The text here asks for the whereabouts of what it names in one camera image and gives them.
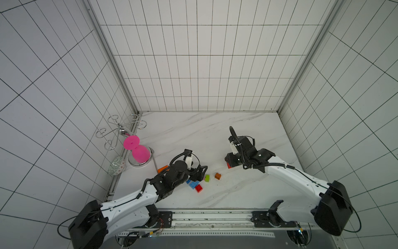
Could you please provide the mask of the small red lego brick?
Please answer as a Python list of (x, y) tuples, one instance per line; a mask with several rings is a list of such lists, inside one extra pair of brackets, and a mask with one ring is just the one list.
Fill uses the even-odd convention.
[(195, 190), (196, 190), (198, 193), (200, 193), (200, 192), (203, 190), (203, 188), (202, 188), (202, 186), (201, 186), (200, 184), (198, 184), (198, 185), (195, 187)]

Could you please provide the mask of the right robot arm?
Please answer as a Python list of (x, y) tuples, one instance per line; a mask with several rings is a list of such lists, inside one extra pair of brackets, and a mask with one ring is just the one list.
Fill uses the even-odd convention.
[(280, 198), (259, 222), (280, 227), (283, 223), (299, 222), (318, 225), (325, 232), (340, 236), (354, 208), (343, 184), (317, 179), (286, 163), (268, 149), (256, 149), (248, 136), (231, 135), (231, 152), (225, 157), (229, 168), (257, 169), (274, 176), (295, 190), (292, 198)]

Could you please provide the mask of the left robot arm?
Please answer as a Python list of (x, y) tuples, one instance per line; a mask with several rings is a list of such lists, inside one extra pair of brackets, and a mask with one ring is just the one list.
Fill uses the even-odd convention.
[(177, 160), (153, 178), (147, 178), (142, 188), (111, 202), (94, 200), (85, 205), (68, 227), (76, 249), (98, 249), (103, 242), (128, 229), (150, 226), (157, 220), (155, 203), (165, 199), (187, 180), (202, 181), (208, 167), (188, 168), (186, 161)]

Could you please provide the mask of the light blue lego brick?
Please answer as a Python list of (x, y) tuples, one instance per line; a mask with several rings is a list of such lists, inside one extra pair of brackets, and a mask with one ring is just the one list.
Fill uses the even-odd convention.
[(189, 187), (191, 187), (192, 189), (195, 189), (200, 182), (199, 181), (191, 181), (191, 180), (187, 180), (186, 183), (188, 184)]

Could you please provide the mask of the silver fork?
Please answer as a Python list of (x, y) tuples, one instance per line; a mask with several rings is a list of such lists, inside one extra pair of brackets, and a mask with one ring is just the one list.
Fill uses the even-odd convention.
[(158, 173), (158, 166), (157, 166), (157, 163), (156, 163), (156, 160), (155, 160), (155, 152), (154, 152), (154, 150), (150, 147), (150, 150), (151, 150), (151, 155), (152, 155), (152, 161), (153, 161), (153, 164), (154, 164), (154, 167), (155, 167), (155, 170), (156, 170), (156, 172)]

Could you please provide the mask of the patterned white mug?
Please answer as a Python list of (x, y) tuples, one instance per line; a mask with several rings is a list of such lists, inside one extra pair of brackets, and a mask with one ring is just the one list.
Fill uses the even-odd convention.
[(108, 168), (108, 175), (116, 176), (126, 169), (125, 160), (122, 157), (115, 158)]

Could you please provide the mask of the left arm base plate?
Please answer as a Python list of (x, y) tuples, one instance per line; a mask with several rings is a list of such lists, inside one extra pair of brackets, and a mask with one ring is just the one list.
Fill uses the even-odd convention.
[(171, 228), (173, 221), (173, 212), (171, 211), (161, 211), (153, 217), (151, 222), (151, 228)]

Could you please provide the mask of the aluminium mounting rail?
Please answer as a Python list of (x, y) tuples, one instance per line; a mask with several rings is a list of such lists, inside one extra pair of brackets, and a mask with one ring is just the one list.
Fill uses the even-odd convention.
[(106, 220), (107, 234), (115, 232), (149, 231), (151, 222), (156, 214), (161, 211), (173, 212), (171, 228), (159, 228), (159, 230), (260, 230), (260, 229), (294, 229), (302, 227), (319, 229), (315, 223), (296, 222), (294, 228), (255, 228), (250, 221), (253, 211), (267, 211), (267, 209), (157, 209), (155, 207), (143, 207), (132, 214), (116, 221), (109, 211), (103, 212)]

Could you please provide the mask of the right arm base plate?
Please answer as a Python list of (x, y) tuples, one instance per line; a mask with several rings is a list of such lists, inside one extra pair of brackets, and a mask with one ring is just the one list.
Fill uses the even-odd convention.
[(277, 208), (283, 200), (277, 200), (267, 211), (253, 211), (250, 221), (255, 228), (294, 228), (296, 222), (286, 222), (277, 214)]

